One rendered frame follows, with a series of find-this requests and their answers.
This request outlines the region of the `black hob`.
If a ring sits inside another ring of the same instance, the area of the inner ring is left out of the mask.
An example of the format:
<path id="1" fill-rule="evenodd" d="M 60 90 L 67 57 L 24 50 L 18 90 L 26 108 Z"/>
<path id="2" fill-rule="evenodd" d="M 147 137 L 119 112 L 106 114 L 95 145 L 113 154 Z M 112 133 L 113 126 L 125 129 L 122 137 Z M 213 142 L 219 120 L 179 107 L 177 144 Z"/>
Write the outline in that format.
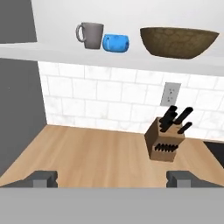
<path id="1" fill-rule="evenodd" d="M 205 141 L 205 145 L 224 169 L 224 143 Z"/>

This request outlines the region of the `brown wooden bowl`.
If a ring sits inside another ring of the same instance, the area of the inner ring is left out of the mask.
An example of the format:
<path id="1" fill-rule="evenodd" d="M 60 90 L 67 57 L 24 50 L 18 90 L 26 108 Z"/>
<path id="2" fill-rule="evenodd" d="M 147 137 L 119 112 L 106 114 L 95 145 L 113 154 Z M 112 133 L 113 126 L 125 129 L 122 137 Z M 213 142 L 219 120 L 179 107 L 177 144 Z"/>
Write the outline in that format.
<path id="1" fill-rule="evenodd" d="M 144 27 L 140 36 L 146 50 L 154 56 L 190 60 L 201 55 L 220 34 L 190 28 Z"/>

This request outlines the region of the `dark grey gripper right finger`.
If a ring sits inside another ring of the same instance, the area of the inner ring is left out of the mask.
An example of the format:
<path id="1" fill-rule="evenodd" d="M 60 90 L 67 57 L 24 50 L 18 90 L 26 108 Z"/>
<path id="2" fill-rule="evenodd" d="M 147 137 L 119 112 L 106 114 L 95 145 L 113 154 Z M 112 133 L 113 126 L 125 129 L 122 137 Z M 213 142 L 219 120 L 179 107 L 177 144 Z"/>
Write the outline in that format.
<path id="1" fill-rule="evenodd" d="M 166 173 L 167 187 L 177 188 L 209 188 L 220 187 L 215 183 L 196 177 L 189 171 L 168 171 Z"/>

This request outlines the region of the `blue cup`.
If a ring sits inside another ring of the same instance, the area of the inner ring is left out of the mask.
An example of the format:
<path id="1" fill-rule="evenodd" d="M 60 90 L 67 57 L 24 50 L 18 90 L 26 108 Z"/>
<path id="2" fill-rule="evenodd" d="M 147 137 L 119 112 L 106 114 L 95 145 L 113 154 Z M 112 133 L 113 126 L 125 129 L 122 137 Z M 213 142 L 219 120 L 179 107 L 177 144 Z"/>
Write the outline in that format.
<path id="1" fill-rule="evenodd" d="M 129 49 L 129 37 L 127 35 L 105 34 L 102 47 L 107 52 L 125 53 Z"/>

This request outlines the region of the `dark grey tall cabinet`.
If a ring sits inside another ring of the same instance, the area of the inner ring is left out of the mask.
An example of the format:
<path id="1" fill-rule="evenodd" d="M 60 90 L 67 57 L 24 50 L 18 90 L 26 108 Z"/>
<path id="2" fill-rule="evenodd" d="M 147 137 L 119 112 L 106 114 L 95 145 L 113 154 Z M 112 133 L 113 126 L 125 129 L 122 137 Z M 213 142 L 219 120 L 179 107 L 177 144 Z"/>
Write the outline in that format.
<path id="1" fill-rule="evenodd" d="M 0 0 L 0 45 L 36 40 L 32 1 Z M 38 63 L 0 55 L 0 177 L 45 126 Z"/>

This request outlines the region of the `wooden knife block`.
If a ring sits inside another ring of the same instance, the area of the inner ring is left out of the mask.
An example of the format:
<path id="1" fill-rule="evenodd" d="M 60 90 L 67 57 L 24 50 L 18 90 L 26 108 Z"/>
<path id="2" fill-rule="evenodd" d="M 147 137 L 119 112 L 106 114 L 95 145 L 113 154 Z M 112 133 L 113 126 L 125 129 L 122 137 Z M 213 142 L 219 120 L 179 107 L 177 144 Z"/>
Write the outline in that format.
<path id="1" fill-rule="evenodd" d="M 184 132 L 193 124 L 182 122 L 193 112 L 187 107 L 178 115 L 177 107 L 171 105 L 163 117 L 157 117 L 144 134 L 148 154 L 151 160 L 172 162 L 177 149 L 185 140 Z"/>

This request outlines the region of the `white open cabinet shelf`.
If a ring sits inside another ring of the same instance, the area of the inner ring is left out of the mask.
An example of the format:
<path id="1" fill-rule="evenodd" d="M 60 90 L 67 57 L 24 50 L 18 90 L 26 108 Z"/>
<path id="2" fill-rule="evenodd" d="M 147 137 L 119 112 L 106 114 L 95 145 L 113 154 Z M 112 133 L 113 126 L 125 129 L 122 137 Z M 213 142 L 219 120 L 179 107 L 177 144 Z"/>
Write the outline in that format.
<path id="1" fill-rule="evenodd" d="M 224 0 L 31 0 L 37 41 L 0 44 L 0 58 L 224 76 Z M 75 37 L 82 22 L 104 25 L 106 33 L 129 37 L 125 53 L 88 50 Z M 219 37 L 194 59 L 150 55 L 142 27 L 186 27 Z"/>

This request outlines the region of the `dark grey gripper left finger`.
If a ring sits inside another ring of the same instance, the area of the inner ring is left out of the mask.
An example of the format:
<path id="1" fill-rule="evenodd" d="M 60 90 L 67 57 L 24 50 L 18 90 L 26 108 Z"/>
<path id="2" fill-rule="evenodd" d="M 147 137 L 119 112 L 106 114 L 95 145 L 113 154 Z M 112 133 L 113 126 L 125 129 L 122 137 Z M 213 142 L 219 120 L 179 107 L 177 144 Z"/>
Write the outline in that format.
<path id="1" fill-rule="evenodd" d="M 56 171 L 34 171 L 25 179 L 4 185 L 4 187 L 24 188 L 57 188 L 58 173 Z"/>

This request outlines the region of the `grey mug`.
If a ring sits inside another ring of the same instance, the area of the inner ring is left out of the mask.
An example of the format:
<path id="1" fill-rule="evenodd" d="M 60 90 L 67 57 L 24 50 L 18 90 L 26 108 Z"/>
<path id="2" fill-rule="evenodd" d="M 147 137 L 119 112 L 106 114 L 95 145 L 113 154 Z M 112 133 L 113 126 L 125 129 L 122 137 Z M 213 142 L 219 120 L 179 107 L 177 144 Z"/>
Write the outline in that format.
<path id="1" fill-rule="evenodd" d="M 99 50 L 102 44 L 103 24 L 82 22 L 75 30 L 76 38 L 86 49 Z"/>

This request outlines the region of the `grey wall socket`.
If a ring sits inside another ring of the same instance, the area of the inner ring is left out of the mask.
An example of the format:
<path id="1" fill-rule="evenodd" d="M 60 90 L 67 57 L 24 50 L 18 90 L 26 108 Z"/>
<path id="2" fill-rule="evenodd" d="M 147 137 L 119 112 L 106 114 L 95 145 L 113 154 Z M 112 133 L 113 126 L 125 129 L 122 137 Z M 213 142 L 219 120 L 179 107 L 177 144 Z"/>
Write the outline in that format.
<path id="1" fill-rule="evenodd" d="M 166 82 L 164 84 L 164 92 L 160 102 L 161 106 L 171 106 L 176 103 L 179 95 L 179 89 L 181 84 L 175 82 Z"/>

